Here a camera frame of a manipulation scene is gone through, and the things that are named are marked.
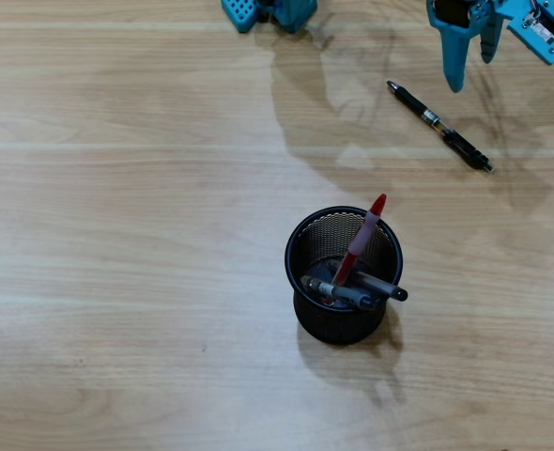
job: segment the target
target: red pen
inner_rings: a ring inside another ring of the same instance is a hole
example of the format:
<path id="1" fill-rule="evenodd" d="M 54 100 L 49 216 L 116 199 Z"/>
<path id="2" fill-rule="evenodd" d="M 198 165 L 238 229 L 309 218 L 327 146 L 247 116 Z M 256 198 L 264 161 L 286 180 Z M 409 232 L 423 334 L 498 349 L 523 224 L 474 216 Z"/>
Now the red pen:
<path id="1" fill-rule="evenodd" d="M 362 251 L 367 245 L 367 242 L 369 242 L 376 224 L 379 222 L 381 212 L 386 205 L 386 198 L 387 196 L 382 194 L 377 198 L 373 204 L 373 207 L 367 211 L 366 216 L 362 220 L 359 231 L 356 233 L 356 236 L 352 239 L 352 242 L 348 246 L 348 250 L 342 260 L 342 264 L 333 276 L 333 280 L 331 281 L 332 285 L 340 287 L 346 283 L 348 276 L 352 272 L 352 268 L 354 268 L 354 265 L 361 257 Z M 333 297 L 327 297 L 323 301 L 325 305 L 333 305 L 334 302 L 335 298 Z"/>

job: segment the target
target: mesh cup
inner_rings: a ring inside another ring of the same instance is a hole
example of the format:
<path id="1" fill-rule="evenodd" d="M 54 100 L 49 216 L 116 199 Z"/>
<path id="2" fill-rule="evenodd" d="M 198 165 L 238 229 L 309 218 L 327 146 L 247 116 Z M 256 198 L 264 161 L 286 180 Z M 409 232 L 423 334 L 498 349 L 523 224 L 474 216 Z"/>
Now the mesh cup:
<path id="1" fill-rule="evenodd" d="M 325 262 L 341 259 L 361 226 L 366 210 L 330 207 L 311 214 L 294 230 L 285 248 L 285 272 L 294 289 L 294 309 L 302 327 L 333 345 L 349 345 L 370 335 L 383 320 L 387 296 L 379 308 L 361 312 L 347 306 L 327 306 L 309 296 L 300 278 L 316 274 Z M 402 250 L 392 230 L 379 221 L 362 252 L 362 270 L 397 285 L 402 275 Z"/>

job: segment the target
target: red pen cap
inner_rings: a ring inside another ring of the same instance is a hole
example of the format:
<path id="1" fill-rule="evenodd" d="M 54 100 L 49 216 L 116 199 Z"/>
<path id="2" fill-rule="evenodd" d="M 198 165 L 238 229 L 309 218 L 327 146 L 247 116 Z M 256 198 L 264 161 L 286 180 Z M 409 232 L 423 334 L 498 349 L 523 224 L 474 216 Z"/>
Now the red pen cap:
<path id="1" fill-rule="evenodd" d="M 376 214 L 377 216 L 379 216 L 383 211 L 383 208 L 386 206 L 387 198 L 388 196 L 386 196 L 385 194 L 382 194 L 380 197 L 378 197 L 375 203 L 373 204 L 373 207 L 371 207 L 370 211 L 373 214 Z"/>

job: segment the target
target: teal plastic piece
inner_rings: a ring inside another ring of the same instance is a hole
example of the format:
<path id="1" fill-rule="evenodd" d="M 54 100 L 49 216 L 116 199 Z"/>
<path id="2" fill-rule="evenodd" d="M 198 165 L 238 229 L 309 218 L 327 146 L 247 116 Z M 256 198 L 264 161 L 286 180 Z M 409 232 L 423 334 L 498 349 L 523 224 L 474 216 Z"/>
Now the teal plastic piece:
<path id="1" fill-rule="evenodd" d="M 434 8 L 435 1 L 427 0 L 429 22 L 441 34 L 444 75 L 452 91 L 463 88 L 470 40 L 481 35 L 482 59 L 489 63 L 498 48 L 505 20 L 510 21 L 508 28 L 532 52 L 545 63 L 554 64 L 554 39 L 546 40 L 538 27 L 531 26 L 530 15 L 535 12 L 531 0 L 458 1 L 469 6 L 467 28 L 442 21 Z M 542 17 L 546 17 L 548 23 L 554 23 L 554 0 L 537 0 L 537 4 Z"/>
<path id="2" fill-rule="evenodd" d="M 221 0 L 224 12 L 240 33 L 247 33 L 258 20 L 255 0 Z"/>
<path id="3" fill-rule="evenodd" d="M 288 33 L 297 33 L 315 14 L 316 0 L 221 0 L 224 11 L 240 33 L 247 33 L 261 13 L 274 17 Z"/>
<path id="4" fill-rule="evenodd" d="M 272 15 L 288 33 L 297 33 L 315 14 L 316 0 L 275 0 L 274 5 L 260 10 Z"/>

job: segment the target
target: blue robot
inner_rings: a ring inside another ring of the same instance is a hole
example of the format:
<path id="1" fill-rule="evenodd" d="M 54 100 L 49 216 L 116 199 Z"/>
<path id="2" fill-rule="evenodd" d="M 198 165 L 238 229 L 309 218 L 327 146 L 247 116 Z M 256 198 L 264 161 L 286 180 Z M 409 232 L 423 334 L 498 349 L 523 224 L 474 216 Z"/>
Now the blue robot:
<path id="1" fill-rule="evenodd" d="M 316 11 L 316 0 L 221 0 L 240 33 L 247 33 L 263 17 L 272 16 L 288 33 L 298 32 Z"/>
<path id="2" fill-rule="evenodd" d="M 489 63 L 505 20 L 532 52 L 554 64 L 554 0 L 427 0 L 427 15 L 441 34 L 444 75 L 454 92 L 463 88 L 469 41 L 481 36 Z"/>

